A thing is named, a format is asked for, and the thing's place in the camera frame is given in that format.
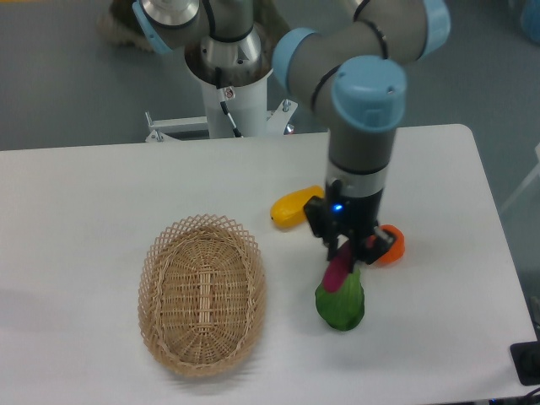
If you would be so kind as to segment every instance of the blue joint cap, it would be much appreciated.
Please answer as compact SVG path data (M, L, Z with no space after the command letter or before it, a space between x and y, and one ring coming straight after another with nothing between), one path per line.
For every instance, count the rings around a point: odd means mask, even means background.
M133 3L133 12L135 13L135 17L137 17L138 23L141 25L148 42L154 48L154 51L160 55L171 52L172 50L163 42L158 33L155 32L154 27L150 24L149 19L146 17L146 14L138 1Z
M450 35L450 13L444 0L424 0L428 37L421 57L443 46Z
M337 71L332 103L353 128L365 132L391 131L405 114L407 77L390 59L355 57Z
M279 83L289 92L289 68L294 53L302 41L316 31L309 28L297 28L288 32L278 43L273 51L272 68L273 74Z

